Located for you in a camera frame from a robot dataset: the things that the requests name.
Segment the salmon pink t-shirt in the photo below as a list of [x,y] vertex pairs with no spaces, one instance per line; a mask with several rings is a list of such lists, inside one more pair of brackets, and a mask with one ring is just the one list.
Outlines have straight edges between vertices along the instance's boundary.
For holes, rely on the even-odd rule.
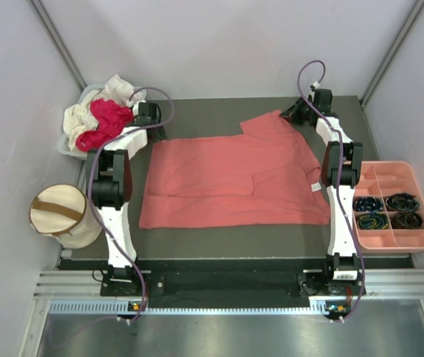
[[327,225],[321,165],[302,134],[278,111],[240,128],[154,144],[139,227]]

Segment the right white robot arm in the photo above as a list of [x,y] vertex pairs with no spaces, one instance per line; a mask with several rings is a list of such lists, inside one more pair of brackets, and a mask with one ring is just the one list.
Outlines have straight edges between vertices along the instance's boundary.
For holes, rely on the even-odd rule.
[[325,268],[319,277],[305,277],[307,290],[340,295],[362,281],[361,254],[353,226],[353,198],[359,183],[363,145],[342,129],[332,111],[333,93],[315,83],[311,93],[280,113],[288,122],[308,123],[323,140],[326,151],[321,165],[321,183],[330,201],[330,243]]

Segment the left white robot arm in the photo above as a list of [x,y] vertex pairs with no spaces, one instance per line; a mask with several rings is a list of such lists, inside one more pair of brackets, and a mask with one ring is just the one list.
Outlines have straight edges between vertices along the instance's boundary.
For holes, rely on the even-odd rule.
[[132,197],[130,159],[148,144],[148,139],[165,137],[161,110],[156,103],[140,102],[132,125],[101,150],[87,155],[87,194],[91,211],[106,235],[108,266],[103,273],[100,294],[108,297],[145,297],[146,285],[135,265],[128,206]]

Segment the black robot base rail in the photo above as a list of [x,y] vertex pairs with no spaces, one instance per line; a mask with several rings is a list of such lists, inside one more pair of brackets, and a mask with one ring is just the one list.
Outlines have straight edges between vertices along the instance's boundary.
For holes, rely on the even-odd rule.
[[139,260],[149,308],[265,309],[305,307],[314,296],[359,296],[357,286],[340,295],[307,290],[305,277],[319,277],[325,258]]

